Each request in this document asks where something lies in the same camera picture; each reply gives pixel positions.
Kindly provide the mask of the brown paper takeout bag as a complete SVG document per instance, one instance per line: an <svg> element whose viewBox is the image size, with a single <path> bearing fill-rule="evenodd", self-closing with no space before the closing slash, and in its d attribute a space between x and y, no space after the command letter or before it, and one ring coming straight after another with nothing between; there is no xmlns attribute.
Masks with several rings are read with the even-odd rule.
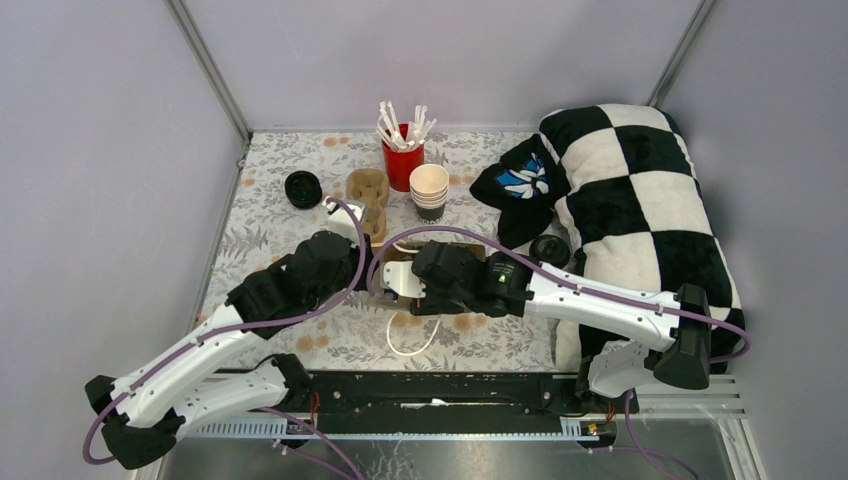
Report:
<svg viewBox="0 0 848 480"><path fill-rule="evenodd" d="M423 313L423 317L435 317L435 324L427 341L415 351L404 352L398 350L393 345L391 338L393 329L401 326L397 319L400 315L408 316L409 320L412 320L412 317L420 317L420 313L410 313L409 310L410 308L417 308L418 302L425 299L425 285L412 274L411 268L405 265L405 263L410 263L410 260L400 260L400 263L403 263L403 266L399 268L399 272L397 273L391 273L389 267L376 267L374 272L375 278L380 281L380 286L384 289L385 296L410 301L409 306L400 308L402 314L395 313L386 324L385 335L387 345L395 355L401 357L413 357L423 353L435 339L444 317L459 319L462 324L461 329L469 328L476 320L481 320L481 324L485 322L484 314L468 313L462 306L459 306L458 313Z"/></svg>

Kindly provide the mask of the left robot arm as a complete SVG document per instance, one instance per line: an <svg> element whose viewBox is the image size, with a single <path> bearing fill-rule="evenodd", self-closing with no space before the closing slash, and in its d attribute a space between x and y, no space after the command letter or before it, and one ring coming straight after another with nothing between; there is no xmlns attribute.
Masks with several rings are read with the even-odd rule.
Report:
<svg viewBox="0 0 848 480"><path fill-rule="evenodd" d="M337 198L325 203L327 229L248 275L201 325L131 373L100 375L86 384L97 414L82 445L86 463L139 469L209 424L278 404L288 411L307 404L310 376L294 355L228 380L205 381L242 352L331 311L357 290L370 250L364 211Z"/></svg>

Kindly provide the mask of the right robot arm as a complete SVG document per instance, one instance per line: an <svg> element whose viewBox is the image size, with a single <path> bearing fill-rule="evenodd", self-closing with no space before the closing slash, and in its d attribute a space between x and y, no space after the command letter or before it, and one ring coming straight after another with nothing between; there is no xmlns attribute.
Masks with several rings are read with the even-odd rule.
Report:
<svg viewBox="0 0 848 480"><path fill-rule="evenodd" d="M506 250L480 259L470 250L430 241L411 272L428 296L490 317L567 320L623 337L582 361L575 402L597 412L612 398L648 384L704 390L710 384L711 329L705 292L623 289L571 275Z"/></svg>

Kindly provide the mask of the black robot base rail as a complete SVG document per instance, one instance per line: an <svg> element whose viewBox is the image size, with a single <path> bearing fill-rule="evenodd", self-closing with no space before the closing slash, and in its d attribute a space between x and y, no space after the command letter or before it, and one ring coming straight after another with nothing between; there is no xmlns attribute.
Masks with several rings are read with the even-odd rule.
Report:
<svg viewBox="0 0 848 480"><path fill-rule="evenodd" d="M638 404L594 394L571 374L327 370L277 408L325 434L522 437L564 435L567 420L603 425Z"/></svg>

